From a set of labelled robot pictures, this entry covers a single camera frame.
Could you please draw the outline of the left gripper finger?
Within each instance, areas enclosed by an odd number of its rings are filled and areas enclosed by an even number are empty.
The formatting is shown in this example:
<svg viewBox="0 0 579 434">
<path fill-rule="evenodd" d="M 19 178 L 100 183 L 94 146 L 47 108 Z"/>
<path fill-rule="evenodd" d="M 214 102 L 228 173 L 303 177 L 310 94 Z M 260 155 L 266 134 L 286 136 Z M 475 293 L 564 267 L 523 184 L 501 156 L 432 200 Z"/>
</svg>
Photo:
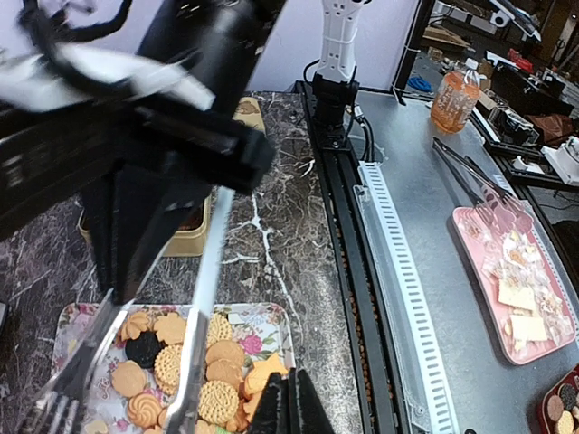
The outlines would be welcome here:
<svg viewBox="0 0 579 434">
<path fill-rule="evenodd" d="M 308 372 L 272 373 L 247 429 L 249 434 L 334 434 Z"/>
</svg>

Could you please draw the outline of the round patterned biscuit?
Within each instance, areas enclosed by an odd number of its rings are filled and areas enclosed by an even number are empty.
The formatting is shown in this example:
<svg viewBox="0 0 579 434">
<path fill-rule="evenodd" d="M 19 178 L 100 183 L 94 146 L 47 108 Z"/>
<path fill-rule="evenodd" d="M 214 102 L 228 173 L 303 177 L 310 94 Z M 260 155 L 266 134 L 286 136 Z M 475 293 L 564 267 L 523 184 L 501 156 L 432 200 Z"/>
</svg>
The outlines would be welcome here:
<svg viewBox="0 0 579 434">
<path fill-rule="evenodd" d="M 159 386 L 169 394 L 175 394 L 180 382 L 180 366 L 183 346 L 172 344 L 161 350 L 154 364 L 154 375 Z"/>
</svg>

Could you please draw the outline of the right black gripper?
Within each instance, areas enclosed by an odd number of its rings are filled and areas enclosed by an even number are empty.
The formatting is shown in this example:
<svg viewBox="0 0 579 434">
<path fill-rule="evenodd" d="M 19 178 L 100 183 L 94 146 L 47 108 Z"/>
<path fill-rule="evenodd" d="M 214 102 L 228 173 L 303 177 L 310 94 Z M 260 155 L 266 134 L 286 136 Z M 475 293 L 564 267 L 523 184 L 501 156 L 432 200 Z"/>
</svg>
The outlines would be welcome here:
<svg viewBox="0 0 579 434">
<path fill-rule="evenodd" d="M 172 101 L 1 107 L 1 237 L 81 190 L 101 292 L 134 299 L 210 184 L 251 193 L 275 148 L 259 130 Z"/>
</svg>

